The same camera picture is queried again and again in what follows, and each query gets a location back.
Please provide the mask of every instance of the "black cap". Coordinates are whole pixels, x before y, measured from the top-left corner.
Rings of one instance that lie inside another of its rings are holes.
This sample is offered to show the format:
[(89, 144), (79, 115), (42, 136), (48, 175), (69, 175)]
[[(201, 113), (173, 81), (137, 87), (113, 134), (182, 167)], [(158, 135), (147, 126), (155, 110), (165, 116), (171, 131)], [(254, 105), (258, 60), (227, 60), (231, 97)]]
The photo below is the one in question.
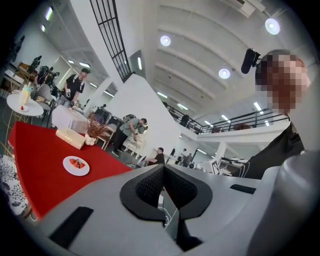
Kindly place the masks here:
[(91, 73), (91, 71), (90, 71), (89, 69), (87, 69), (87, 68), (81, 69), (81, 72), (86, 72), (87, 74), (90, 74), (90, 73)]

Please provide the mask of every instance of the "tissue box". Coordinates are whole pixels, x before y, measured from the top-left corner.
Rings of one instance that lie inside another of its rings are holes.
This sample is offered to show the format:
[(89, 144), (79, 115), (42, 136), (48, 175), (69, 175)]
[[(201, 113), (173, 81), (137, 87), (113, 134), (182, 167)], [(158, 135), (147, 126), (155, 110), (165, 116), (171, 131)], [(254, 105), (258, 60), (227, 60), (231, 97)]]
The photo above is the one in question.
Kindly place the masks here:
[(60, 139), (64, 140), (65, 142), (69, 143), (70, 145), (74, 146), (78, 150), (84, 145), (86, 138), (77, 133), (70, 128), (62, 128), (56, 131), (56, 136)]

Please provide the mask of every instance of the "white plate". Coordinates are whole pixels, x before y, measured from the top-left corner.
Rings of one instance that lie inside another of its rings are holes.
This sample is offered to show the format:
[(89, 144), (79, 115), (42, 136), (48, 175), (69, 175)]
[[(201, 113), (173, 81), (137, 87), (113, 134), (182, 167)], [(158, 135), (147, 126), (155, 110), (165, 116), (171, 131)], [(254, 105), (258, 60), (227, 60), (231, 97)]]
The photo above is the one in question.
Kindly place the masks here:
[(29, 108), (26, 105), (21, 105), (21, 106), (19, 108), (21, 112), (27, 112), (29, 110)]
[[(77, 167), (74, 167), (71, 163), (70, 163), (70, 161), (69, 161), (69, 159), (79, 159), (79, 161), (81, 162), (81, 163), (84, 163), (85, 164), (85, 167), (83, 167), (83, 168), (77, 168)], [(86, 175), (88, 172), (89, 172), (89, 170), (90, 170), (90, 167), (89, 167), (89, 165), (88, 165), (88, 163), (85, 161), (85, 160), (83, 160), (83, 159), (81, 159), (81, 158), (79, 158), (79, 157), (76, 157), (76, 156), (67, 156), (65, 159), (63, 159), (63, 167), (67, 170), (67, 172), (68, 173), (71, 173), (71, 174), (73, 174), (73, 175), (75, 175), (75, 176), (84, 176), (84, 175)]]

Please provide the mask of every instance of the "vase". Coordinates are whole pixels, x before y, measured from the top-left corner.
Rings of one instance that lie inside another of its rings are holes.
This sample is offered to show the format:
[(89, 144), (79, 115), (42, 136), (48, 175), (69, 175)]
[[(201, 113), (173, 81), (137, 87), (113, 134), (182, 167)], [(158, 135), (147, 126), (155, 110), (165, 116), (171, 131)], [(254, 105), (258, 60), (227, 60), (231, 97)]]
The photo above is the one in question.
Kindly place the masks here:
[(97, 138), (91, 138), (87, 133), (85, 134), (85, 144), (88, 146), (93, 146)]

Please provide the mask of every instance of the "black railing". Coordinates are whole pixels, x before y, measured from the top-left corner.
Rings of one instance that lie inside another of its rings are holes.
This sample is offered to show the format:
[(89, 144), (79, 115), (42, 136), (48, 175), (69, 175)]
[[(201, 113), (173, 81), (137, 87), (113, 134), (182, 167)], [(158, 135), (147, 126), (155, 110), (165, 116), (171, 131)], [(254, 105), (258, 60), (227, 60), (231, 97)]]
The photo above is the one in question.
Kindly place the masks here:
[(200, 134), (203, 126), (198, 123), (197, 121), (191, 119), (190, 117), (185, 116), (184, 113), (180, 112), (179, 110), (173, 108), (165, 104), (166, 109), (169, 111), (170, 115), (173, 119), (179, 123), (180, 125), (186, 127), (187, 129), (193, 131), (195, 134)]
[(125, 82), (132, 73), (121, 35), (116, 0), (90, 0), (90, 3), (105, 46)]
[(262, 111), (263, 114), (260, 114), (261, 111), (255, 111), (234, 118), (230, 118), (229, 121), (224, 120), (212, 123), (211, 125), (205, 125), (202, 127), (201, 134), (251, 129), (266, 126), (266, 121), (269, 125), (272, 125), (274, 122), (289, 119), (289, 117), (284, 116), (282, 114), (276, 114), (268, 108), (263, 109)]

